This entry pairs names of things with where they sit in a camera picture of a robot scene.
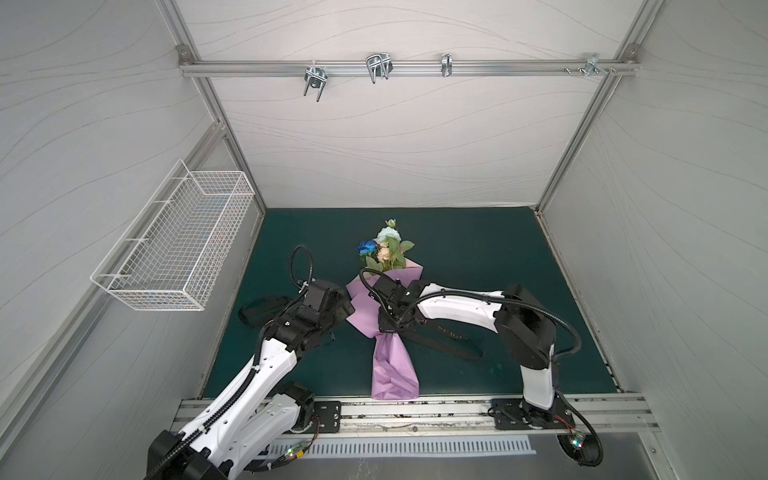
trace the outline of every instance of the purple wrapping paper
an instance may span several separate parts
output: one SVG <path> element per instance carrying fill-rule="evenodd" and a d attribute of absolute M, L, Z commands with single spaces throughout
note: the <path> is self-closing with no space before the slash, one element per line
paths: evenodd
<path fill-rule="evenodd" d="M 408 286 L 422 276 L 423 267 L 406 259 L 406 268 L 384 274 Z M 366 274 L 369 280 L 372 275 Z M 411 357 L 397 333 L 379 332 L 379 304 L 368 296 L 368 290 L 355 278 L 347 284 L 355 312 L 347 320 L 368 338 L 376 338 L 373 350 L 371 398 L 375 400 L 410 400 L 419 396 L 419 379 Z"/>

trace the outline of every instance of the horizontal metal bar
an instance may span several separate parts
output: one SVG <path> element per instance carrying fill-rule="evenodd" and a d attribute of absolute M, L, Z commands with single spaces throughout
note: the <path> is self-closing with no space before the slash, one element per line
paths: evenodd
<path fill-rule="evenodd" d="M 514 77 L 541 75 L 581 76 L 586 60 L 454 60 L 452 76 Z M 180 65 L 184 77 L 304 77 L 308 67 L 322 68 L 329 77 L 368 77 L 364 61 L 199 61 Z M 611 75 L 634 75 L 638 63 L 600 60 L 598 67 Z M 441 77 L 440 61 L 393 61 L 393 77 Z"/>
<path fill-rule="evenodd" d="M 342 403 L 339 437 L 403 435 L 503 435 L 487 415 L 491 398 L 503 396 L 422 396 L 413 401 L 382 402 L 370 397 L 318 397 Z M 637 393 L 572 395 L 571 404 L 598 432 L 658 432 L 658 424 L 645 399 Z M 171 431 L 200 414 L 210 399 L 181 403 Z M 574 419 L 577 425 L 581 421 Z M 565 430 L 524 430 L 520 433 L 555 434 Z"/>

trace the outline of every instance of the blue flower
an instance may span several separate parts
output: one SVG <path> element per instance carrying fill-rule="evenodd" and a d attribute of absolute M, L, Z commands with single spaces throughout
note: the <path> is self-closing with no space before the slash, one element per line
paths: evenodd
<path fill-rule="evenodd" d="M 358 245 L 356 248 L 360 255 L 365 255 L 366 253 L 371 253 L 376 250 L 376 247 L 376 242 L 373 240 L 366 240 L 364 242 L 360 242 L 360 245 Z"/>

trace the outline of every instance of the flower bouquet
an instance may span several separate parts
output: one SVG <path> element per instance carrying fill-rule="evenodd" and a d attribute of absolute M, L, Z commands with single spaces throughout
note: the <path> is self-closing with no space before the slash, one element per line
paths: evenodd
<path fill-rule="evenodd" d="M 413 248 L 413 242 L 403 240 L 395 230 L 396 222 L 388 220 L 374 240 L 366 240 L 357 246 L 363 266 L 378 270 L 408 286 L 421 278 L 423 268 L 407 260 L 405 253 Z M 365 274 L 370 280 L 374 276 Z M 376 338 L 373 350 L 373 378 L 371 397 L 376 400 L 408 400 L 419 396 L 419 379 L 413 369 L 411 357 L 397 333 L 379 331 L 379 304 L 368 295 L 358 277 L 347 284 L 355 312 L 347 320 L 363 335 Z"/>
<path fill-rule="evenodd" d="M 379 272 L 406 268 L 406 252 L 413 248 L 413 242 L 403 240 L 396 225 L 395 219 L 387 220 L 375 239 L 360 242 L 357 251 L 364 266 Z"/>

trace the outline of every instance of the green table surface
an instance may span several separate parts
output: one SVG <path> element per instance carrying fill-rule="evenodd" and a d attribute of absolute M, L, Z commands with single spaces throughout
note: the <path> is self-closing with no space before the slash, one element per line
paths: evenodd
<path fill-rule="evenodd" d="M 404 240 L 415 243 L 407 257 L 424 266 L 424 280 L 486 291 L 518 283 L 571 323 L 581 334 L 583 346 L 562 361 L 564 392 L 616 392 L 531 209 L 380 208 L 267 211 L 204 395 L 217 396 L 253 355 L 258 332 L 238 320 L 237 310 L 262 295 L 296 295 L 287 270 L 296 244 L 305 243 L 312 250 L 315 278 L 343 286 L 360 268 L 355 246 L 374 237 L 389 218 L 397 219 Z M 296 262 L 298 275 L 305 274 L 305 265 L 303 259 Z M 448 324 L 471 336 L 485 356 L 479 361 L 464 360 L 405 340 L 422 395 L 522 392 L 519 366 L 496 334 L 457 322 Z M 307 353 L 284 380 L 298 382 L 318 396 L 370 395 L 376 341 L 347 322 L 333 332 L 334 342 Z M 558 329 L 555 348 L 570 345 L 568 334 Z"/>

